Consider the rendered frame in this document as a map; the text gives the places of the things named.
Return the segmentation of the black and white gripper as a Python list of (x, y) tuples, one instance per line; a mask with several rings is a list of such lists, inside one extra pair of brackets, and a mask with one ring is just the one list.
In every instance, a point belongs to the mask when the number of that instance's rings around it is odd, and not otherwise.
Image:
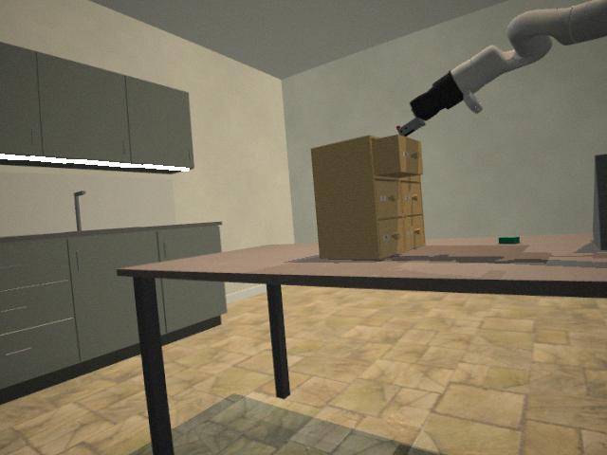
[(398, 133), (401, 136), (408, 136), (420, 127), (425, 126), (424, 120), (432, 118), (445, 107), (451, 109), (463, 98), (467, 107), (478, 114), (483, 110), (483, 106), (475, 98), (474, 93), (484, 85), (486, 84), (477, 73), (471, 60), (458, 65), (433, 83), (428, 92), (410, 101), (415, 118), (397, 129)]

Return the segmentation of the small brown wooden chest of drawers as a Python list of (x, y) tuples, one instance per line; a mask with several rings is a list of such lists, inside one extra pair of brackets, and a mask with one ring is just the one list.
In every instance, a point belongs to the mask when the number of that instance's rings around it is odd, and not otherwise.
[[(382, 259), (406, 249), (403, 217), (424, 215), (403, 213), (401, 183), (420, 180), (374, 176), (371, 139), (362, 136), (311, 149), (320, 259)], [(394, 180), (393, 180), (394, 179)], [(377, 216), (375, 180), (398, 182), (402, 214)], [(377, 220), (401, 218), (404, 250), (380, 256)]]

